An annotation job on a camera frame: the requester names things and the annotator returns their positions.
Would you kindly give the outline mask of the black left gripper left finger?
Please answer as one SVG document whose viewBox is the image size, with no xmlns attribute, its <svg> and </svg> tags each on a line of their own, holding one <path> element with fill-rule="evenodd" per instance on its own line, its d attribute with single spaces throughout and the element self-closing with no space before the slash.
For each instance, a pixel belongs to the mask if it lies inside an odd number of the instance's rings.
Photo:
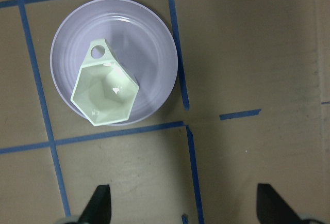
<svg viewBox="0 0 330 224">
<path fill-rule="evenodd" d="M 80 215 L 77 223 L 111 222 L 111 191 L 110 185 L 99 185 Z"/>
</svg>

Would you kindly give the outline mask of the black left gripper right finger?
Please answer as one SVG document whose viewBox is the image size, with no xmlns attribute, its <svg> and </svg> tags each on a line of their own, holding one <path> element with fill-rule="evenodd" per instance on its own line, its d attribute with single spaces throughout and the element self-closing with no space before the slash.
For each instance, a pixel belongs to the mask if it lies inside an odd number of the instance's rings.
<svg viewBox="0 0 330 224">
<path fill-rule="evenodd" d="M 295 211 L 266 183 L 257 185 L 257 218 L 260 223 L 302 223 Z"/>
</svg>

